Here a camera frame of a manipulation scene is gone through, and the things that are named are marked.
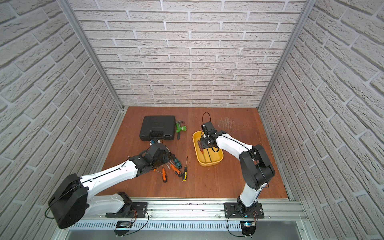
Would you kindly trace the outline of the yellow black phillips screwdriver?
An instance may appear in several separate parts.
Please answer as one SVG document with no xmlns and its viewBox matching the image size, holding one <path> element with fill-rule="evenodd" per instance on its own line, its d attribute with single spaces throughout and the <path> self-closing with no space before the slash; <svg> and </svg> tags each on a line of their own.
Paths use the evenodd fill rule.
<svg viewBox="0 0 384 240">
<path fill-rule="evenodd" d="M 186 163 L 184 167 L 184 172 L 183 172 L 183 182 L 187 181 L 187 176 L 188 176 L 188 157 L 186 157 Z"/>
</svg>

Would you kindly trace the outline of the green black large screwdriver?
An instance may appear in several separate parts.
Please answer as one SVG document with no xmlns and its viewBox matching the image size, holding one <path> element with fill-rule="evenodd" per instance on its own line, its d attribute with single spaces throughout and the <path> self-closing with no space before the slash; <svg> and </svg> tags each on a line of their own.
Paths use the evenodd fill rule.
<svg viewBox="0 0 384 240">
<path fill-rule="evenodd" d="M 169 150 L 169 148 L 166 146 L 167 150 L 170 152 L 171 154 L 171 157 L 172 157 L 172 160 L 174 161 L 174 164 L 176 165 L 176 167 L 180 170 L 182 168 L 182 164 L 181 162 L 176 158 L 176 156 L 174 154 L 171 153 L 171 151 Z"/>
</svg>

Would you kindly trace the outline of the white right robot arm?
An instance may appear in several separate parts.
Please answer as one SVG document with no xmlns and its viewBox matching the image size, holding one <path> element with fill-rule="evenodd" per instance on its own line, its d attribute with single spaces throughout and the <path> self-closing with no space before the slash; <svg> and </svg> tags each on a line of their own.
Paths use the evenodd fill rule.
<svg viewBox="0 0 384 240">
<path fill-rule="evenodd" d="M 201 125 L 201 137 L 204 149 L 215 148 L 224 150 L 236 157 L 241 164 L 245 187 L 238 197 L 240 211 L 250 211 L 257 203 L 257 199 L 264 188 L 276 175 L 275 169 L 261 145 L 248 145 L 233 137 L 225 131 L 217 131 L 212 122 Z"/>
</svg>

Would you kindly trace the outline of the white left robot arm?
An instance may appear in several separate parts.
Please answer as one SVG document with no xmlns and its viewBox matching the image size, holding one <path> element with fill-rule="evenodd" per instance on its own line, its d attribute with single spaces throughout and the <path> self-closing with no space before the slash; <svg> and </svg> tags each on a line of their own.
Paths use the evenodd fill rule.
<svg viewBox="0 0 384 240">
<path fill-rule="evenodd" d="M 163 144 L 154 143 L 139 155 L 104 171 L 81 177 L 71 174 L 64 178 L 48 200 L 48 209 L 60 229 L 71 227 L 85 216 L 120 216 L 123 207 L 130 204 L 129 197 L 124 193 L 110 196 L 98 194 L 118 183 L 153 171 L 171 160 L 169 149 Z"/>
</svg>

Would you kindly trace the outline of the dark red handle screwdriver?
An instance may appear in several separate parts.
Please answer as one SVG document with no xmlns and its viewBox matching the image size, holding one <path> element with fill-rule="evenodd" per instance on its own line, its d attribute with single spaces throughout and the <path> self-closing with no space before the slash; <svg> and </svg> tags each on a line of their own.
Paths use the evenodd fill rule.
<svg viewBox="0 0 384 240">
<path fill-rule="evenodd" d="M 202 153 L 202 155 L 204 155 L 204 149 L 202 147 L 202 143 L 200 140 L 198 140 L 198 146 L 199 146 L 200 152 Z"/>
</svg>

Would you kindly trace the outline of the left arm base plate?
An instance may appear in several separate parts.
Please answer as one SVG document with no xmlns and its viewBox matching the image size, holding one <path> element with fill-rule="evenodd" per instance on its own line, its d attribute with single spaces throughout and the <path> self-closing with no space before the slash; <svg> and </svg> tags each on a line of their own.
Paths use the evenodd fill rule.
<svg viewBox="0 0 384 240">
<path fill-rule="evenodd" d="M 124 204 L 123 207 L 117 213 L 106 213 L 106 218 L 145 218 L 148 202 L 132 202 L 130 204 Z"/>
</svg>

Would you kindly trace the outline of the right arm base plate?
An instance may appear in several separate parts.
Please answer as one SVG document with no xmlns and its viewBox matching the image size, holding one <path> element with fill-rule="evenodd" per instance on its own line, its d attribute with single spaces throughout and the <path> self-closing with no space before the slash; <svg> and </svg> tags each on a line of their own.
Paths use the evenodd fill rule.
<svg viewBox="0 0 384 240">
<path fill-rule="evenodd" d="M 264 210 L 260 202 L 255 202 L 250 207 L 243 207 L 240 203 L 224 203 L 226 218 L 264 219 Z"/>
</svg>

